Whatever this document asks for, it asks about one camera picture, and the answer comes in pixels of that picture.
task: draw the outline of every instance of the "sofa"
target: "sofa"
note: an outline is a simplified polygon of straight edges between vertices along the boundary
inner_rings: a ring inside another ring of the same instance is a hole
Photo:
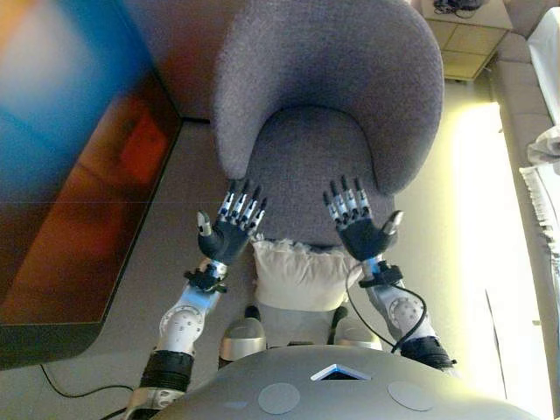
[[[527,159],[527,146],[554,125],[531,63],[527,39],[544,13],[560,4],[558,0],[504,0],[504,4],[514,29],[501,41],[489,65],[490,84],[493,97],[500,104],[503,132],[535,281],[554,412],[559,417],[558,316],[550,252],[519,168],[531,166]]]

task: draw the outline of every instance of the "black wire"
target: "black wire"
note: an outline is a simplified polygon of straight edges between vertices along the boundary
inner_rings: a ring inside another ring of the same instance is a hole
[[[417,293],[415,293],[412,290],[408,290],[405,289],[404,287],[401,286],[397,286],[396,284],[391,284],[391,286],[393,286],[395,289],[398,289],[399,291],[406,291],[407,293],[411,294],[412,296],[414,296],[415,298],[418,298],[420,300],[420,302],[422,302],[422,315],[420,315],[420,319],[414,324],[414,326],[412,328],[410,328],[410,330],[404,334],[401,339],[399,339],[395,345],[393,346],[393,348],[391,349],[391,353],[396,352],[396,350],[403,345],[403,343],[408,340],[410,338],[410,336],[412,334],[414,334],[414,332],[418,329],[418,327],[424,322],[424,319],[426,318],[426,314],[428,313],[428,305],[426,304],[426,301],[422,299],[422,297],[420,295],[418,295]]]
[[[490,319],[492,320],[493,342],[496,346],[496,352],[498,353],[498,361],[500,362],[501,383],[504,386],[504,397],[508,399],[508,389],[506,388],[506,376],[504,375],[504,366],[501,362],[500,340],[498,339],[498,330],[496,329],[496,323],[494,322],[494,312],[492,311],[492,304],[490,304],[490,296],[488,296],[488,290],[484,289],[484,292],[486,293],[486,303],[488,304],[488,310],[490,311]]]
[[[99,392],[99,391],[103,391],[104,389],[120,388],[120,389],[127,389],[129,391],[134,391],[134,389],[129,387],[128,385],[107,385],[105,387],[96,388],[96,389],[93,389],[91,391],[85,392],[83,394],[66,394],[62,391],[59,391],[54,386],[53,381],[51,381],[51,378],[49,377],[48,373],[45,370],[45,367],[43,365],[39,365],[39,366],[41,367],[41,370],[43,371],[43,375],[45,375],[46,381],[49,382],[49,385],[51,386],[52,390],[54,390],[54,392],[56,392],[59,396],[63,396],[65,398],[82,398],[84,396],[91,396],[92,394],[94,394],[96,392]]]
[[[456,17],[461,19],[470,19],[476,13],[476,10],[472,10],[472,13],[470,15],[461,16],[459,12],[466,11],[466,10],[462,10],[459,7],[453,7],[450,5],[434,6],[434,9],[437,15],[455,15]]]
[[[126,411],[126,407],[123,407],[122,409],[118,409],[117,411],[113,411],[111,414],[107,414],[104,418],[101,418],[100,420],[109,420],[110,418],[116,417],[119,414],[123,413],[124,411]]]
[[[356,312],[356,315],[358,315],[358,318],[360,319],[361,322],[364,323],[364,326],[366,326],[366,328],[371,331],[373,334],[375,334],[377,337],[379,337],[379,339],[381,341],[384,341],[386,344],[389,344],[390,346],[393,346],[393,343],[391,343],[388,339],[385,339],[382,335],[380,335],[376,330],[374,330],[371,326],[369,326],[368,322],[366,322],[366,320],[360,315],[360,313],[358,312],[358,308],[356,308],[356,305],[354,304],[354,301],[352,300],[352,297],[350,296],[350,290],[348,289],[348,280],[350,278],[350,275],[352,274],[352,272],[354,271],[354,269],[356,269],[357,267],[360,267],[361,264],[356,264],[354,265],[350,271],[348,271],[348,276],[346,276],[346,281],[345,281],[345,287],[346,287],[346,294],[348,295],[348,301],[350,302],[350,305],[353,307],[354,311]]]

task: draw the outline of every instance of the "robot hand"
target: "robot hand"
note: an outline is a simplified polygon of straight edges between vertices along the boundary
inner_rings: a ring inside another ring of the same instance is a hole
[[[363,262],[375,258],[392,245],[398,225],[403,219],[403,212],[392,213],[383,227],[378,228],[372,221],[368,196],[360,181],[357,178],[354,180],[358,201],[352,189],[348,188],[344,176],[341,182],[343,195],[338,192],[334,181],[331,181],[334,204],[330,201],[328,193],[323,193],[325,205],[336,223],[340,239],[356,260]]]
[[[267,199],[262,201],[255,218],[251,219],[257,207],[258,197],[261,192],[260,186],[255,189],[251,201],[242,213],[249,185],[249,181],[245,182],[239,198],[237,201],[234,201],[235,181],[232,181],[226,198],[218,212],[218,219],[213,226],[211,226],[210,218],[206,213],[198,212],[200,251],[211,260],[224,265],[231,265],[245,249],[249,242],[249,237],[256,231],[261,221],[263,221]]]

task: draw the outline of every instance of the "fabric chair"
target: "fabric chair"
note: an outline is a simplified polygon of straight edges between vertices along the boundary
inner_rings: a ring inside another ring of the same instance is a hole
[[[403,0],[249,1],[215,70],[220,164],[269,196],[267,238],[340,244],[329,180],[359,176],[383,223],[430,150],[442,96],[438,44]]]

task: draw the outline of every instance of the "chair backrest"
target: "chair backrest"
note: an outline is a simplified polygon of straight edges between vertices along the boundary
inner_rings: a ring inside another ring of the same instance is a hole
[[[278,110],[348,113],[366,134],[379,190],[395,193],[428,154],[442,97],[438,44],[403,0],[250,0],[217,61],[212,123],[222,168],[238,179]]]

